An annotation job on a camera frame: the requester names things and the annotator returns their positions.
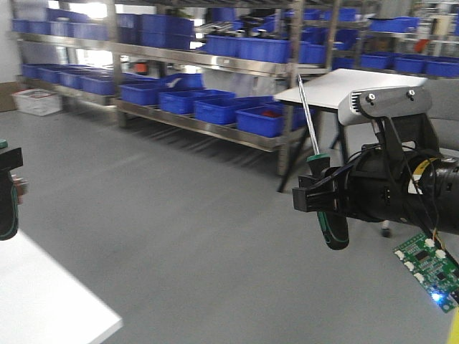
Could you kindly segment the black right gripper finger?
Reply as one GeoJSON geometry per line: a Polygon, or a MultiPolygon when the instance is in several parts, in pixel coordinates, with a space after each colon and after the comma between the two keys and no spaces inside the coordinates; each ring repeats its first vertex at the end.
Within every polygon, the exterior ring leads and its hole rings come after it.
{"type": "Polygon", "coordinates": [[[298,177],[298,187],[292,189],[293,208],[302,212],[324,211],[338,213],[339,187],[336,177],[298,177]]]}

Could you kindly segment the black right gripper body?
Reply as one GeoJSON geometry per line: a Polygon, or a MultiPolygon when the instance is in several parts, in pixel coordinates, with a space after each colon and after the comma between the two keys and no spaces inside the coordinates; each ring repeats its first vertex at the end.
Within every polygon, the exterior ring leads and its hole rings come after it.
{"type": "Polygon", "coordinates": [[[389,160],[384,149],[372,143],[363,145],[349,164],[346,215],[368,222],[416,222],[416,200],[407,191],[410,176],[403,161],[389,160]]]}

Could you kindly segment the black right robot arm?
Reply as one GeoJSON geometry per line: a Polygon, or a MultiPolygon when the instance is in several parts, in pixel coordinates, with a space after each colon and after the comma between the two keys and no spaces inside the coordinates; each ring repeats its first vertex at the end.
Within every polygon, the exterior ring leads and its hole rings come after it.
{"type": "Polygon", "coordinates": [[[403,147],[401,161],[379,144],[364,145],[345,166],[309,162],[293,189],[298,211],[322,211],[366,222],[384,220],[458,233],[458,159],[403,147]]]}

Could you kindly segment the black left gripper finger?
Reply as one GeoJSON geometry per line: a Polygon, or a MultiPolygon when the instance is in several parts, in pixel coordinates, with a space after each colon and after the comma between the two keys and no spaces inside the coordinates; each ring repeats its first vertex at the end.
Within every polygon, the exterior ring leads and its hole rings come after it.
{"type": "Polygon", "coordinates": [[[20,147],[1,147],[1,176],[23,166],[23,155],[20,147]]]}

